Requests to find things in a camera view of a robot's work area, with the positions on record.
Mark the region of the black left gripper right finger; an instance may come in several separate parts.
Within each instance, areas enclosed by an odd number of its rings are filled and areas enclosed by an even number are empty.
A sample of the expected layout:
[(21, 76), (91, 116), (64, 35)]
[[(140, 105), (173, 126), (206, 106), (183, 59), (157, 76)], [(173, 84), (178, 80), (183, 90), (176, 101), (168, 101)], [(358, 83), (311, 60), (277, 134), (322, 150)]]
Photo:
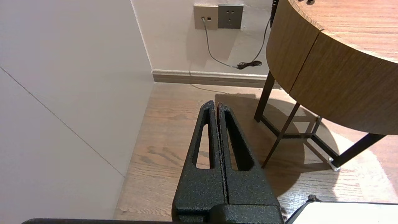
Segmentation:
[(280, 206), (233, 110), (222, 103), (218, 125), (228, 203)]

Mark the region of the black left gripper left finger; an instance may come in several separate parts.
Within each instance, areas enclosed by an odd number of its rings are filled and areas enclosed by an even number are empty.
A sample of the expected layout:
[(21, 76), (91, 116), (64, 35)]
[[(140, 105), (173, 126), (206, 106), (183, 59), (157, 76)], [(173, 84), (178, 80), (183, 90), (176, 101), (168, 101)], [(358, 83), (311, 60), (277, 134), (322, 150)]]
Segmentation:
[[(210, 210), (224, 204), (223, 165), (215, 103), (204, 103), (198, 113), (193, 136), (172, 203), (173, 219), (208, 219)], [(204, 126), (208, 127), (208, 169), (196, 167)]]

